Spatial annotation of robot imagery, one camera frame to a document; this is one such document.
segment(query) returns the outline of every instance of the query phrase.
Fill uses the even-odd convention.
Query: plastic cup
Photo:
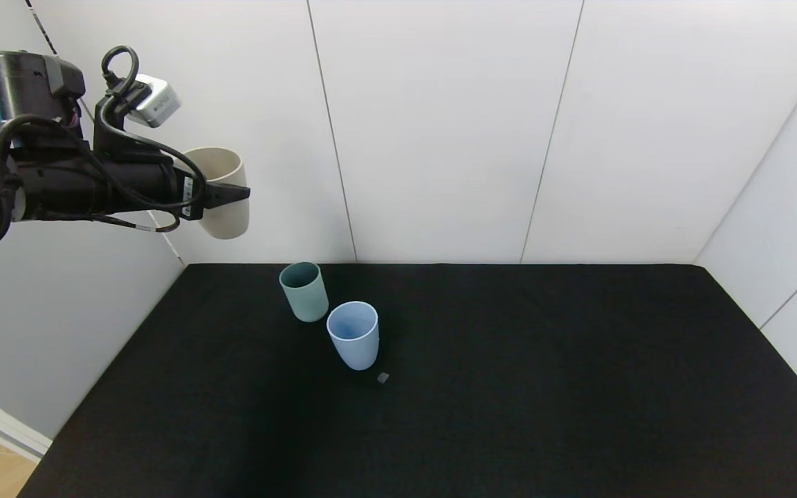
[[[279,274],[279,284],[301,322],[315,322],[328,314],[328,293],[319,265],[309,261],[288,265]]]
[[[183,152],[205,174],[209,183],[230,183],[240,187],[248,186],[241,156],[222,147],[199,147]],[[183,162],[175,160],[183,169],[189,169]],[[248,199],[233,202],[213,209],[205,209],[199,224],[215,239],[235,239],[248,229],[250,203]]]
[[[328,334],[346,365],[363,371],[374,364],[380,348],[380,319],[367,302],[345,302],[328,315]]]

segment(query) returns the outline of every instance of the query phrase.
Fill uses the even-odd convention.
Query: black tablecloth
[[[355,372],[281,267],[187,268],[20,498],[797,498],[797,377],[702,268],[324,265]]]

